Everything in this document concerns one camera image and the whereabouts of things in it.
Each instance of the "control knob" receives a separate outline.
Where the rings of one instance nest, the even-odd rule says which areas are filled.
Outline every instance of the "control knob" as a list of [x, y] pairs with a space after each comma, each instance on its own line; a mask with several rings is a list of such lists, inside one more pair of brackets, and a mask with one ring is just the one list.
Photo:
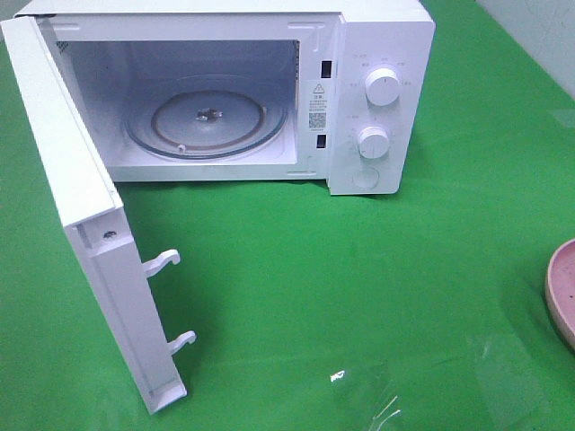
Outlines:
[[366, 159], [378, 159], [389, 150], [387, 133], [382, 128], [364, 128], [358, 136], [358, 149]]
[[377, 106], [389, 105], [399, 97], [401, 83], [391, 67], [380, 67], [366, 78], [366, 95]]

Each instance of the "green tablecloth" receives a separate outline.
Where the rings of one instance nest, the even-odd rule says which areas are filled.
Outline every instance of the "green tablecloth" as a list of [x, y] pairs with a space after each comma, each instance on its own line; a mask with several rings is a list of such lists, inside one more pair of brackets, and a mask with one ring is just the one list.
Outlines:
[[438, 29], [398, 194], [119, 184], [190, 395], [149, 417], [70, 250], [0, 50], [0, 428], [573, 429], [544, 302], [575, 236], [575, 103], [474, 2]]

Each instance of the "warning label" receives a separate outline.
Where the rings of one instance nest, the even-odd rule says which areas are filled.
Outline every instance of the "warning label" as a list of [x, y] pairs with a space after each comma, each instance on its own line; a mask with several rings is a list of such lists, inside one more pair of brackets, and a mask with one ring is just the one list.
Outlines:
[[308, 111], [309, 129], [311, 131], [324, 131], [327, 127], [328, 98], [322, 83], [310, 82], [308, 85]]

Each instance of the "white microwave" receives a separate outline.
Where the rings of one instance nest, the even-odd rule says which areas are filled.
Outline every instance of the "white microwave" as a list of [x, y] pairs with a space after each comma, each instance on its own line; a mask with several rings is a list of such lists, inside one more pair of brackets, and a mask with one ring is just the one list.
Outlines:
[[113, 181], [398, 190], [435, 24], [416, 0], [35, 0], [4, 38], [66, 236], [150, 413], [186, 395]]

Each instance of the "pink bowl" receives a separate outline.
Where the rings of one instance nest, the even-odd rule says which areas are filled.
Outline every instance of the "pink bowl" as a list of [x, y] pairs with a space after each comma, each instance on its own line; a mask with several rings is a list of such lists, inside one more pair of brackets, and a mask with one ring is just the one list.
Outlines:
[[545, 296], [557, 327], [575, 349], [575, 238], [552, 255], [545, 280]]

